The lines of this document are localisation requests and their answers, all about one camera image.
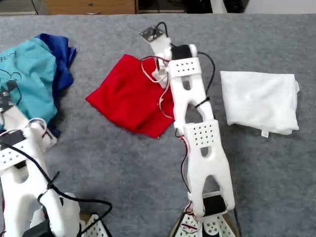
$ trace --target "wooden drawer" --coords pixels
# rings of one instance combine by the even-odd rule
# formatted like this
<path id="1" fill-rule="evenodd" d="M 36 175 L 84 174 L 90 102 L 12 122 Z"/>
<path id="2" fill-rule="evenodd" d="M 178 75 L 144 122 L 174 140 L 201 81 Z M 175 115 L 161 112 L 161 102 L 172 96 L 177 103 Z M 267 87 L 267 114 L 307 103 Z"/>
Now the wooden drawer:
<path id="1" fill-rule="evenodd" d="M 135 14 L 135 0 L 46 0 L 49 14 Z"/>

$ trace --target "white cloth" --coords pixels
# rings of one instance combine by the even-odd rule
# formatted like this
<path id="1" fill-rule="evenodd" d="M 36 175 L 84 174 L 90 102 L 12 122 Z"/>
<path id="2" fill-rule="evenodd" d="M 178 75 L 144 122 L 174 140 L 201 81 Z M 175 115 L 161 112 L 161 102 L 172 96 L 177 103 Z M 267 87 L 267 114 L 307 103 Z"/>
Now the white cloth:
<path id="1" fill-rule="evenodd" d="M 288 135 L 298 130 L 299 86 L 293 74 L 221 71 L 227 124 Z"/>

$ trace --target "teal shirt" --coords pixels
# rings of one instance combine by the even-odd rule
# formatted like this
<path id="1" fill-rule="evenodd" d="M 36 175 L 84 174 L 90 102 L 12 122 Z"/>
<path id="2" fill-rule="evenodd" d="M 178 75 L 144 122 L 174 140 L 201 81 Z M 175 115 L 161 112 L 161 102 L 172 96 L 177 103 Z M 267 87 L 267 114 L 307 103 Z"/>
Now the teal shirt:
<path id="1" fill-rule="evenodd" d="M 33 38 L 0 53 L 0 87 L 9 90 L 14 103 L 29 119 L 47 123 L 56 115 L 52 83 L 56 59 L 47 45 Z"/>

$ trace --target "gray carpet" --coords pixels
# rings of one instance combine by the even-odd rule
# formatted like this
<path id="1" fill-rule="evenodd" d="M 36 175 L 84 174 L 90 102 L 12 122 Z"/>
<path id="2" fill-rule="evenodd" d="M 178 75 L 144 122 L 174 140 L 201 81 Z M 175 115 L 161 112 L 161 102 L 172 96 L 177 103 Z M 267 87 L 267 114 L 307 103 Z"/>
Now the gray carpet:
<path id="1" fill-rule="evenodd" d="M 241 226 L 248 237 L 316 234 L 316 15 L 117 15 L 0 18 L 0 50 L 41 32 L 64 35 L 78 49 L 74 84 L 61 99 L 62 136 L 46 156 L 57 186 L 114 204 L 105 223 L 115 237 L 165 237 L 187 204 L 179 172 L 184 155 L 171 126 L 160 139 L 121 129 L 85 100 L 124 53 L 151 49 L 138 33 L 166 21 L 174 44 L 194 43 L 217 65 L 210 89 L 232 173 Z M 201 58 L 204 82 L 210 63 Z M 227 126 L 219 71 L 294 73 L 301 91 L 299 131 L 270 134 Z M 188 114 L 196 120 L 195 113 Z M 103 206 L 82 204 L 83 211 Z"/>

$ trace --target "red cloth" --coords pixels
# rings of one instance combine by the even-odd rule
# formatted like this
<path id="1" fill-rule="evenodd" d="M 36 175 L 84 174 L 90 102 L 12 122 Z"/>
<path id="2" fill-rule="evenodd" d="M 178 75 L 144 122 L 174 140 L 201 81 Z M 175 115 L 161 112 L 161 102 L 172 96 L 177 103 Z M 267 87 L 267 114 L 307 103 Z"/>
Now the red cloth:
<path id="1" fill-rule="evenodd" d="M 143 67 L 151 75 L 156 69 L 155 60 L 145 60 Z M 140 60 L 125 54 L 86 100 L 116 125 L 157 138 L 173 123 L 158 107 L 163 91 L 159 83 L 144 75 Z M 170 90 L 163 96 L 161 106 L 167 115 L 173 116 Z"/>

